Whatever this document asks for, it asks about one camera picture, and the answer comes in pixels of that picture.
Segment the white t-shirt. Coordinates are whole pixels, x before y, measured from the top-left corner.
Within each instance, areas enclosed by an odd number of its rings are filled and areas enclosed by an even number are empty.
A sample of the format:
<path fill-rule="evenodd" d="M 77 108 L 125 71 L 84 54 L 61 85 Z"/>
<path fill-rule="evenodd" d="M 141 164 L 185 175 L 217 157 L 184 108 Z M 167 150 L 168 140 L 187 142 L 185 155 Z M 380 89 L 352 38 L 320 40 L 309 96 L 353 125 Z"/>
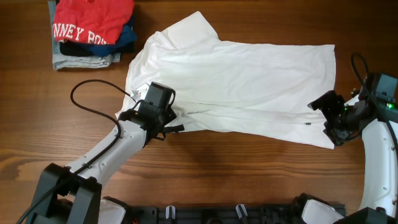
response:
<path fill-rule="evenodd" d="M 331 149 L 324 116 L 307 105 L 332 90 L 335 77 L 333 45 L 223 41 L 195 12 L 147 39 L 129 64 L 125 89 L 152 82 L 173 88 L 174 125 L 188 132 L 239 132 Z"/>

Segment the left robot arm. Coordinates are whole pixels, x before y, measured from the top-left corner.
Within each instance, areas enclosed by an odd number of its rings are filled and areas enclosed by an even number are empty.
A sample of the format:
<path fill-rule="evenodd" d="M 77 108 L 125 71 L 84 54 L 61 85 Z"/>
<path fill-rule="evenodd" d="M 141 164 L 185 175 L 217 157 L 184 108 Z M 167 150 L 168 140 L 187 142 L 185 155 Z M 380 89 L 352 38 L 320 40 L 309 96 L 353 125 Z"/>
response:
<path fill-rule="evenodd" d="M 49 164 L 41 173 L 30 207 L 18 223 L 98 223 L 104 185 L 125 161 L 168 127 L 175 90 L 152 82 L 143 99 L 118 118 L 114 129 L 83 157 L 62 167 Z"/>

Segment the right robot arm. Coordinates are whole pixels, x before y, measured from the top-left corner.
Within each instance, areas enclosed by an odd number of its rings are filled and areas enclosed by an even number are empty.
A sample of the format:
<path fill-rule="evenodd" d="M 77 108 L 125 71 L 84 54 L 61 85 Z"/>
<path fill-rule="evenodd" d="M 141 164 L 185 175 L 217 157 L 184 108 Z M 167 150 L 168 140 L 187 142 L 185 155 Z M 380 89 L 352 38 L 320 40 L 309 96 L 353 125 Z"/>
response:
<path fill-rule="evenodd" d="M 317 198 L 305 199 L 297 214 L 302 223 L 397 223 L 397 78 L 371 73 L 352 99 L 331 90 L 308 104 L 326 118 L 324 133 L 340 146 L 361 136 L 365 178 L 357 212 L 344 216 Z"/>

